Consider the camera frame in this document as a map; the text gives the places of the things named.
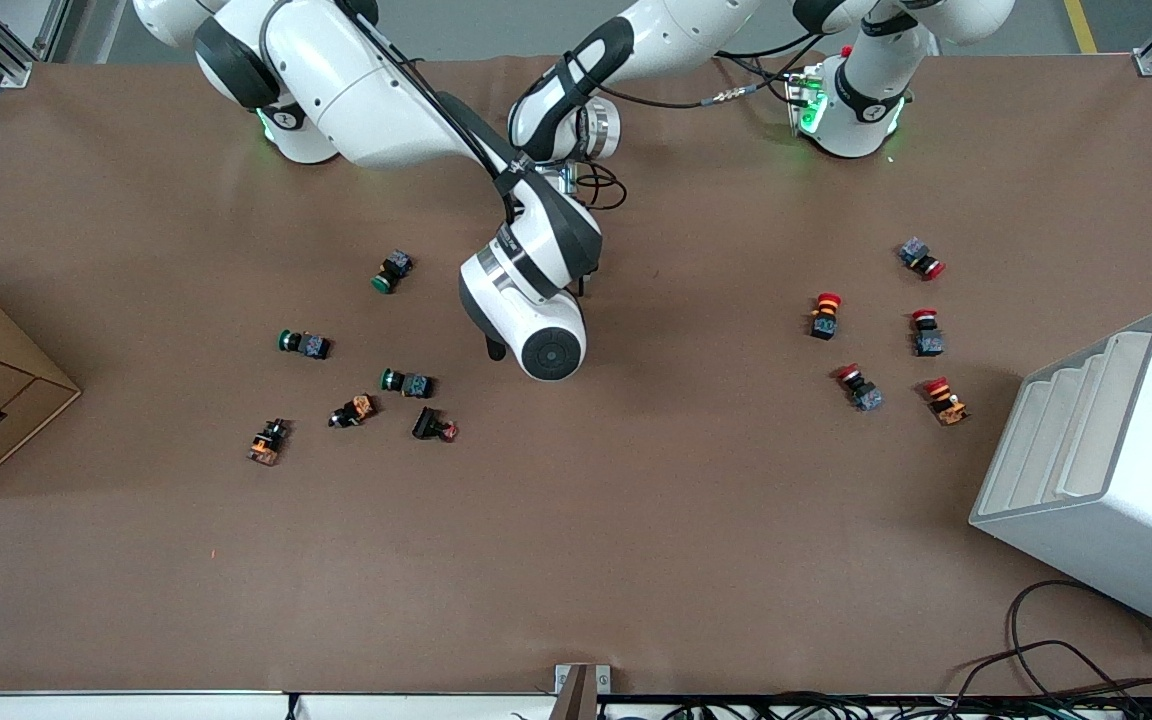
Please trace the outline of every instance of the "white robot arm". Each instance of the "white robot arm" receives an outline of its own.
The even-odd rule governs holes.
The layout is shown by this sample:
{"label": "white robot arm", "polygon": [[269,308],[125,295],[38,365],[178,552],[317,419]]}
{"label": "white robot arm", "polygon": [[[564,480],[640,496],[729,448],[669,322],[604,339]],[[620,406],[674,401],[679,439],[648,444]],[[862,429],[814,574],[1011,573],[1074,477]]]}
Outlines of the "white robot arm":
{"label": "white robot arm", "polygon": [[[759,5],[763,0],[637,1],[589,33],[515,103],[509,141],[538,162],[607,158],[616,150],[620,118],[608,100],[593,99],[597,86],[698,67]],[[588,77],[581,68],[589,69]]]}
{"label": "white robot arm", "polygon": [[[895,129],[901,96],[927,54],[924,24],[942,40],[969,45],[996,31],[1014,0],[794,0],[794,17],[813,35],[832,35],[863,22],[848,73],[838,73],[835,91],[820,92],[855,109],[803,113],[801,129],[833,154],[858,158],[877,150]],[[563,54],[513,106],[509,141],[538,162],[611,156],[620,137],[614,106],[594,97],[598,86],[623,79],[685,73],[704,63],[745,24],[761,0],[639,0],[598,26],[576,50]],[[844,62],[829,59],[826,74]],[[814,128],[821,126],[821,131]]]}
{"label": "white robot arm", "polygon": [[[799,0],[799,10],[836,0]],[[840,158],[877,151],[895,132],[905,89],[929,53],[924,28],[941,40],[970,45],[992,36],[1014,0],[878,0],[861,21],[851,54],[827,58],[795,78],[791,122],[801,135]]]}
{"label": "white robot arm", "polygon": [[372,0],[230,0],[198,26],[195,48],[221,94],[291,115],[300,127],[288,132],[312,129],[361,167],[467,156],[488,168],[508,209],[521,210],[461,266],[462,305],[492,359],[513,350],[531,377],[566,378],[586,338],[564,288],[598,265],[598,223],[456,97],[401,67],[374,22]]}
{"label": "white robot arm", "polygon": [[150,35],[164,45],[189,47],[202,21],[217,14],[227,0],[132,0],[132,8]]}

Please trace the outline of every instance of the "brown paper mat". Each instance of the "brown paper mat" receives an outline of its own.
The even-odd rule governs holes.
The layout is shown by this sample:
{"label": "brown paper mat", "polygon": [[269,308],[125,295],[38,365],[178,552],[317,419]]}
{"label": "brown paper mat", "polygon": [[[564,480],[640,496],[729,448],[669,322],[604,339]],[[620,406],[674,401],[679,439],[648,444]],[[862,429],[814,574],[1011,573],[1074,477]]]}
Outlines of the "brown paper mat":
{"label": "brown paper mat", "polygon": [[[429,74],[499,128],[544,65]],[[736,85],[718,74],[626,90]],[[0,469],[0,688],[530,691],[571,660],[626,691],[956,688],[1053,575],[967,524],[1020,378],[1152,311],[1152,79],[937,58],[915,86],[858,161],[764,94],[622,103],[589,359],[538,384],[457,303],[499,222],[472,165],[294,167],[195,68],[37,68],[0,97],[0,305],[84,395]],[[933,283],[892,253],[914,234]],[[384,297],[393,247],[417,270]],[[828,343],[803,332],[819,291],[844,297]],[[941,359],[910,355],[925,305]],[[276,353],[285,327],[338,350]],[[852,361],[878,414],[828,378]],[[442,381],[456,445],[408,437],[420,402],[392,393],[325,427],[385,366]],[[914,392],[940,374],[960,427]],[[274,416],[296,429],[265,469],[244,448]],[[1152,675],[1101,602],[1037,597],[1025,637],[1056,632]]]}

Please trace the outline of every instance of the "white storage container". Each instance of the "white storage container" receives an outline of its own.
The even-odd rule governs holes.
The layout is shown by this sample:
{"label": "white storage container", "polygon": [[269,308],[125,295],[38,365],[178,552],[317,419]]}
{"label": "white storage container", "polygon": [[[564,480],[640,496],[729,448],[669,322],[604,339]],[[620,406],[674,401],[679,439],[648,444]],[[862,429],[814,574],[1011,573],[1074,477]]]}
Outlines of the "white storage container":
{"label": "white storage container", "polygon": [[1152,617],[1152,314],[1024,379],[970,523]]}

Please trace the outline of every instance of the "black cable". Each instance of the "black cable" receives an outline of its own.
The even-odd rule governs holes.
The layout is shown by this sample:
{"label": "black cable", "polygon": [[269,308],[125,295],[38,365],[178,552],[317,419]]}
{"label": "black cable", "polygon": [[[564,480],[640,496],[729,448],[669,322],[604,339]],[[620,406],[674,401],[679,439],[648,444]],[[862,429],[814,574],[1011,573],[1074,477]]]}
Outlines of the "black cable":
{"label": "black cable", "polygon": [[[1021,651],[1034,650],[1059,641],[1044,641],[1033,643],[1032,647],[1021,646]],[[990,655],[980,662],[978,670],[986,669],[990,665],[1001,662],[1015,655],[1015,651],[1005,651],[998,655]],[[1139,683],[1140,680],[1151,682],[1152,679],[1120,680],[1119,683],[1128,685]],[[965,688],[970,688],[973,679],[965,682]],[[1056,697],[1064,697],[1067,700],[1075,694],[1087,694],[1091,688],[1079,689],[1074,692],[1056,692]],[[1152,697],[1134,698],[1140,704],[1139,710],[1126,707],[1123,698],[1119,697],[1091,697],[1087,700],[1078,702],[1078,707],[1085,710],[1108,710],[1119,711],[1123,714],[1123,720],[1152,720]],[[840,717],[838,707],[863,708],[865,714],[870,714],[873,707],[895,707],[899,711],[895,715],[884,715],[886,720],[965,720],[970,717],[985,715],[986,720],[1070,720],[1069,711],[1043,705],[1049,702],[1040,694],[1033,696],[1001,696],[1001,697],[969,697],[965,694],[957,696],[954,702],[946,700],[938,696],[823,696],[823,694],[776,694],[776,696],[723,696],[707,694],[707,696],[622,696],[614,698],[602,698],[604,705],[611,706],[616,703],[667,703],[673,707],[667,717],[675,719],[684,714],[688,710],[699,710],[702,717],[705,715],[703,707],[722,708],[735,712],[733,706],[749,706],[753,711],[753,720],[767,717],[771,720],[817,720],[820,712],[826,712],[832,717]],[[773,711],[773,705],[796,706],[781,717]]]}
{"label": "black cable", "polygon": [[296,720],[296,711],[300,706],[301,694],[287,694],[287,717],[285,720]]}
{"label": "black cable", "polygon": [[283,5],[290,3],[291,0],[276,0],[270,6],[268,10],[265,10],[265,18],[260,22],[260,35],[256,36],[256,50],[260,51],[260,61],[265,63],[265,67],[270,69],[271,73],[274,71],[274,63],[270,62],[270,45],[265,41],[265,33],[270,30],[270,20],[274,18],[274,13],[276,13]]}
{"label": "black cable", "polygon": [[744,719],[744,715],[741,715],[740,712],[736,712],[735,710],[733,710],[730,705],[726,705],[726,703],[697,700],[697,702],[682,703],[682,705],[667,712],[667,714],[664,714],[664,717],[660,717],[660,720],[673,720],[675,719],[675,717],[682,715],[684,714],[684,712],[690,712],[692,710],[699,710],[702,717],[705,717],[705,712],[708,712],[708,715],[712,717],[714,714],[712,707],[718,707],[719,710],[726,710],[727,712],[732,712],[734,717],[741,717],[741,719]]}
{"label": "black cable", "polygon": [[387,41],[380,41],[380,38],[376,37],[374,33],[371,32],[370,28],[362,28],[362,32],[364,32],[367,40],[370,40],[377,50],[380,50],[381,53],[385,54],[385,59],[389,60],[391,65],[394,65],[394,68],[396,68],[397,71],[407,78],[407,82],[410,82],[412,83],[412,86],[416,86],[416,91],[420,92],[420,97],[424,97],[426,103],[433,105],[433,108],[435,113],[439,114],[439,118],[442,118],[444,122],[450,126],[453,131],[456,132],[456,135],[460,136],[461,139],[470,147],[470,151],[475,153],[476,158],[483,162],[483,168],[490,174],[490,176],[492,176],[492,179],[497,179],[500,173],[497,172],[495,165],[492,160],[490,160],[488,154],[486,154],[483,143],[479,142],[479,138],[473,137],[468,129],[462,127],[456,119],[452,118],[452,114],[449,114],[447,108],[444,107],[444,103],[435,97],[434,86],[430,85],[429,79],[425,79],[424,74],[420,74],[420,69],[416,68],[414,61],[410,58],[407,58],[407,55],[403,54],[403,51],[399,50],[397,46],[388,44]]}
{"label": "black cable", "polygon": [[[1009,607],[1009,609],[1007,609],[1007,626],[1009,626],[1009,632],[1010,632],[1011,646],[1013,647],[1017,647],[1020,645],[1020,606],[1023,605],[1023,602],[1025,601],[1025,598],[1030,597],[1030,594],[1032,594],[1034,591],[1038,591],[1038,589],[1053,588],[1053,585],[1060,585],[1061,588],[1074,588],[1074,589],[1078,589],[1078,591],[1089,592],[1091,594],[1094,594],[1096,597],[1100,597],[1104,600],[1106,600],[1108,602],[1112,602],[1112,605],[1117,606],[1121,611],[1126,612],[1126,614],[1128,614],[1129,616],[1132,616],[1132,619],[1135,621],[1137,621],[1137,623],[1139,626],[1143,626],[1144,629],[1149,630],[1149,632],[1152,634],[1152,624],[1150,624],[1147,622],[1147,620],[1144,619],[1143,615],[1139,614],[1139,612],[1130,609],[1130,607],[1123,605],[1120,601],[1114,600],[1114,598],[1107,596],[1106,593],[1102,593],[1101,591],[1098,591],[1098,589],[1091,588],[1091,585],[1089,585],[1089,584],[1079,583],[1077,579],[1043,579],[1043,582],[1034,583],[1032,585],[1029,585],[1029,588],[1023,589],[1023,591],[1020,591],[1016,594],[1015,600],[1011,600],[1011,606]],[[1074,646],[1069,646],[1069,649],[1074,650]],[[1091,660],[1085,659],[1085,657],[1081,652],[1078,652],[1076,650],[1074,650],[1074,651],[1075,651],[1075,653],[1078,653],[1079,659],[1082,659],[1084,662],[1087,662],[1087,666],[1093,667],[1093,669],[1096,670],[1097,675],[1101,676],[1101,680],[1105,680],[1105,682],[1108,683],[1108,684],[1115,684],[1114,680],[1108,679],[1107,675],[1102,674],[1102,670],[1100,670],[1100,667],[1096,667],[1096,664],[1092,662]],[[1044,694],[1051,694],[1051,692],[1047,691],[1046,688],[1043,688],[1043,683],[1039,682],[1038,677],[1033,674],[1032,667],[1029,667],[1028,661],[1025,661],[1025,659],[1024,659],[1024,652],[1020,652],[1016,655],[1016,660],[1020,660],[1020,666],[1023,667],[1023,669],[1025,672],[1025,675],[1028,675],[1029,679],[1032,680],[1032,682],[1034,683],[1036,687],[1038,687],[1039,689],[1041,689]],[[1115,691],[1123,694],[1124,697],[1128,697],[1128,698],[1132,697],[1132,696],[1130,696],[1130,694],[1127,694],[1126,691],[1123,691],[1123,689],[1120,689],[1120,688],[1116,688],[1116,687],[1115,687]]]}
{"label": "black cable", "polygon": [[[1081,661],[1083,661],[1083,665],[1087,666],[1089,669],[1091,669],[1093,673],[1096,673],[1096,675],[1105,684],[1105,689],[1109,689],[1111,691],[1121,694],[1121,696],[1123,696],[1127,702],[1129,702],[1132,705],[1137,706],[1137,710],[1140,710],[1139,703],[1135,702],[1135,698],[1132,696],[1130,696],[1130,694],[1121,691],[1121,689],[1117,688],[1117,683],[1115,682],[1115,680],[1112,679],[1111,675],[1108,675],[1108,673],[1106,673],[1106,670],[1102,670],[1100,665],[1097,665],[1096,662],[1093,662],[1092,659],[1091,659],[1091,657],[1085,655],[1085,653],[1083,651],[1079,651],[1073,644],[1070,644],[1068,642],[1064,642],[1064,641],[1060,641],[1060,639],[1045,641],[1043,644],[1044,644],[1044,646],[1062,647],[1062,649],[1068,650],[1071,653],[1074,653],[1075,657],[1078,657],[1078,659]],[[1015,639],[1011,642],[1011,646],[1015,647],[1015,649],[1018,649],[1018,650],[1015,651],[1016,660],[1020,661],[1021,667],[1024,667],[1025,674],[1029,675],[1030,680],[1032,680],[1032,682],[1034,683],[1034,687],[1038,688],[1038,691],[1043,694],[1043,699],[1047,700],[1047,702],[1051,702],[1052,705],[1055,705],[1056,707],[1060,707],[1061,710],[1063,710],[1066,712],[1069,712],[1070,715],[1078,717],[1079,719],[1085,720],[1084,715],[1079,715],[1078,712],[1074,711],[1069,706],[1069,703],[1060,700],[1060,698],[1056,697],[1052,691],[1048,691],[1048,689],[1046,687],[1044,687],[1043,682],[1039,682],[1039,680],[1029,669],[1029,664],[1028,664],[1028,661],[1025,661],[1025,652],[1028,652],[1028,647],[1021,646]]]}
{"label": "black cable", "polygon": [[749,60],[741,60],[740,58],[723,58],[723,60],[730,61],[730,63],[736,65],[740,69],[745,70],[745,73],[752,74],[753,76],[758,76],[764,79],[772,77],[772,73],[763,68],[758,58],[755,58],[752,63],[750,63]]}
{"label": "black cable", "polygon": [[[717,94],[717,96],[713,96],[713,97],[707,97],[707,99],[698,100],[698,101],[695,101],[695,103],[664,103],[664,101],[659,101],[659,100],[649,100],[649,99],[646,99],[646,97],[636,97],[634,94],[623,94],[623,92],[619,92],[616,90],[612,90],[612,88],[607,88],[602,83],[596,82],[593,79],[591,79],[590,82],[593,82],[594,83],[594,88],[598,88],[598,90],[604,91],[606,94],[611,94],[612,97],[620,97],[621,100],[628,100],[630,103],[636,103],[638,105],[646,105],[650,108],[665,108],[665,109],[707,108],[710,105],[719,105],[719,104],[722,104],[722,103],[727,103],[728,100],[736,100],[737,97],[742,97],[742,96],[745,96],[745,94],[751,94],[751,92],[756,92],[756,91],[763,90],[764,88],[767,88],[768,85],[772,85],[773,82],[776,82],[778,77],[783,76],[783,74],[788,73],[788,70],[790,70],[790,68],[793,68],[797,63],[797,61],[799,61],[801,59],[803,59],[803,56],[805,54],[808,54],[808,51],[812,50],[812,47],[823,37],[824,37],[823,35],[818,35],[818,36],[813,37],[812,41],[809,41],[806,44],[806,46],[803,47],[803,50],[797,51],[797,54],[794,55],[794,58],[790,58],[790,61],[788,61],[788,63],[786,63],[785,67],[782,67],[780,70],[776,70],[776,73],[774,73],[772,77],[764,77],[758,83],[758,85],[750,85],[750,86],[744,86],[744,88],[734,88],[730,91],[722,92],[721,94]],[[566,54],[563,54],[563,60],[573,61],[573,63],[576,63],[576,67],[579,68],[581,71],[585,74],[586,78],[590,77],[589,69],[586,69],[585,66],[581,63],[579,58],[577,58],[576,55],[574,55],[571,53],[566,53]],[[735,92],[735,91],[742,91],[742,92],[740,92],[740,94],[732,94],[732,92]]]}
{"label": "black cable", "polygon": [[503,130],[506,131],[506,136],[509,138],[510,143],[513,143],[513,120],[515,120],[515,114],[517,114],[518,105],[521,105],[522,101],[535,92],[536,89],[540,86],[540,83],[547,81],[547,78],[548,77],[545,76],[545,74],[541,74],[540,77],[531,81],[531,85],[526,86],[526,90],[522,91],[522,94],[518,96],[517,100],[513,101],[513,105],[509,105],[509,116],[503,121]]}
{"label": "black cable", "polygon": [[726,53],[726,51],[719,50],[718,53],[714,53],[714,56],[727,58],[728,60],[744,59],[744,58],[767,58],[767,55],[785,53],[787,50],[791,50],[793,47],[803,44],[803,41],[808,41],[809,38],[812,37],[812,35],[813,33],[809,32],[803,37],[797,38],[797,40],[795,41],[787,41],[786,45],[781,45],[780,47],[772,47],[772,50],[764,50],[760,51],[760,53]]}
{"label": "black cable", "polygon": [[[732,61],[734,63],[740,63],[741,60],[733,59]],[[788,78],[783,78],[783,77],[779,78],[776,76],[773,76],[772,73],[768,73],[767,69],[764,69],[763,68],[763,61],[759,60],[758,58],[755,59],[755,69],[758,70],[756,74],[760,74],[760,76],[763,76],[763,77],[771,77],[771,78],[773,78],[773,81],[780,79],[780,81],[788,82]],[[786,105],[796,105],[796,106],[799,106],[799,108],[805,108],[808,106],[808,104],[806,104],[805,100],[795,100],[795,99],[793,99],[788,94],[781,94],[781,91],[776,90],[776,83],[774,83],[774,82],[772,82],[771,85],[767,85],[767,91],[771,92],[773,97],[775,97],[781,103],[785,103]]]}
{"label": "black cable", "polygon": [[[602,164],[594,162],[594,160],[577,160],[578,164],[589,165],[590,173],[581,174],[576,176],[576,187],[588,187],[593,188],[593,196],[590,197],[589,202],[585,202],[585,209],[588,210],[616,210],[621,205],[626,205],[626,200],[630,197],[630,190],[626,187],[626,183],[621,182],[621,179],[616,177],[616,173],[604,167]],[[605,187],[615,187],[621,191],[621,197],[611,205],[599,205],[598,196],[599,192]]]}
{"label": "black cable", "polygon": [[869,710],[869,706],[865,706],[864,703],[851,700],[850,697],[846,696],[799,691],[795,694],[781,694],[781,696],[776,697],[776,702],[805,703],[805,705],[813,710],[826,708],[832,714],[833,711],[841,710],[847,720],[861,720],[859,712],[855,710],[859,708],[861,712],[864,712],[864,720],[874,720],[873,712]]}
{"label": "black cable", "polygon": [[[980,674],[980,670],[984,670],[984,669],[986,669],[986,667],[990,667],[991,665],[995,665],[996,662],[1002,662],[1003,660],[1011,659],[1011,657],[1024,655],[1024,653],[1028,652],[1028,651],[1030,651],[1030,650],[1036,650],[1038,647],[1047,647],[1047,646],[1060,646],[1060,647],[1064,647],[1066,650],[1070,650],[1071,652],[1074,652],[1075,655],[1077,655],[1079,658],[1079,660],[1083,660],[1083,662],[1085,662],[1087,665],[1087,667],[1092,667],[1092,670],[1097,675],[1101,675],[1101,680],[1105,680],[1105,682],[1107,682],[1107,683],[1114,683],[1114,680],[1112,680],[1111,676],[1105,675],[1105,670],[1101,670],[1100,666],[1097,666],[1094,662],[1091,661],[1091,659],[1087,659],[1086,655],[1083,655],[1082,651],[1078,651],[1077,647],[1071,646],[1071,644],[1069,644],[1068,642],[1059,641],[1059,639],[1038,641],[1038,642],[1025,644],[1025,646],[1015,646],[1015,647],[1011,647],[1011,650],[1006,650],[1006,651],[1002,651],[1002,652],[998,652],[994,655],[986,657],[986,659],[977,662],[975,665],[975,667],[972,667],[972,670],[970,670],[970,673],[968,673],[968,676],[967,676],[967,679],[963,682],[963,687],[961,687],[958,689],[958,692],[956,694],[956,696],[955,696],[954,702],[952,703],[952,705],[948,708],[946,708],[946,711],[943,711],[945,714],[950,714],[950,712],[954,712],[954,711],[956,711],[958,708],[958,706],[961,705],[961,703],[963,703],[963,698],[968,694],[968,688],[972,687],[972,683],[973,683],[975,679],[977,679],[977,675]],[[1051,700],[1055,702],[1061,707],[1061,710],[1068,711],[1068,708],[1066,707],[1066,705],[1064,705],[1063,702],[1056,702],[1055,698],[1053,698],[1052,692],[1044,691],[1043,692],[1043,699],[1047,700],[1048,698]]]}
{"label": "black cable", "polygon": [[[1126,691],[1129,691],[1129,689],[1132,688],[1152,685],[1152,679],[1121,679],[1121,680],[1115,680],[1114,683],[1116,687],[1126,689]],[[1104,684],[1093,685],[1090,688],[1081,689],[1079,691],[1059,692],[1056,694],[1056,697],[1064,697],[1064,698],[1094,697],[1097,694],[1105,691],[1105,689],[1107,688]]]}

